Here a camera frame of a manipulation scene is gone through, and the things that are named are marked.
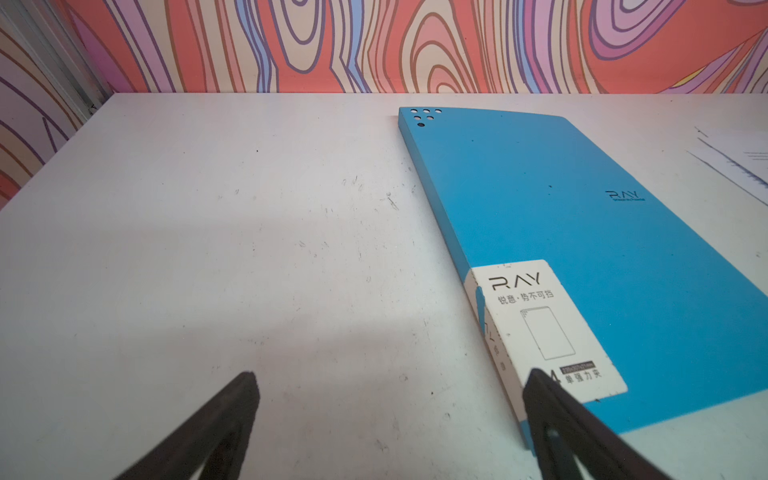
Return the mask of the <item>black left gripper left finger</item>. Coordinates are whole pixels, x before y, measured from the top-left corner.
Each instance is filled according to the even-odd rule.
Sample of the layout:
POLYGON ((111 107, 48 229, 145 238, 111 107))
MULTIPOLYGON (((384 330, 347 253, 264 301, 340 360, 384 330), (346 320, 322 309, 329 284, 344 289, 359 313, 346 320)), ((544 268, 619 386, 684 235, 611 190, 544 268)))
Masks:
POLYGON ((244 371, 191 415, 120 479, 237 479, 251 436, 260 392, 244 371))

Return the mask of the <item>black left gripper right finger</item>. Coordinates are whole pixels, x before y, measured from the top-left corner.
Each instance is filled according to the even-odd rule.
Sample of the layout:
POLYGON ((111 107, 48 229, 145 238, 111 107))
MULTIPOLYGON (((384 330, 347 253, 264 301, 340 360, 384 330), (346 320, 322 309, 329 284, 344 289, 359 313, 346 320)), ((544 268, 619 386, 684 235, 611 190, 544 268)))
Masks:
POLYGON ((533 449, 544 479, 666 479, 544 371, 523 389, 533 449))

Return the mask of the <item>blue file folder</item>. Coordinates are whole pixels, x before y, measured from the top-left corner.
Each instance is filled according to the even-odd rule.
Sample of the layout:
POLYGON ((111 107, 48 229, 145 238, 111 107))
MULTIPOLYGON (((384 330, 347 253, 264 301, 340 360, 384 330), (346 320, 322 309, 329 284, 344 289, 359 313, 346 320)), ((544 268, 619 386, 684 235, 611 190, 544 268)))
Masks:
POLYGON ((533 369, 617 433, 766 389, 766 295, 567 119, 398 126, 526 445, 533 369))

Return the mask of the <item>printed paper sheets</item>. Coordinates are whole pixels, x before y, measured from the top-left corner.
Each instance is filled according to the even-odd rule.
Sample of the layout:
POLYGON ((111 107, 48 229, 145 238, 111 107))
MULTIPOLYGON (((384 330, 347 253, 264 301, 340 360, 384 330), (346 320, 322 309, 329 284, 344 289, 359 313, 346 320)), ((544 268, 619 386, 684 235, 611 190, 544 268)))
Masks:
POLYGON ((767 132, 698 130, 688 153, 767 205, 767 132))

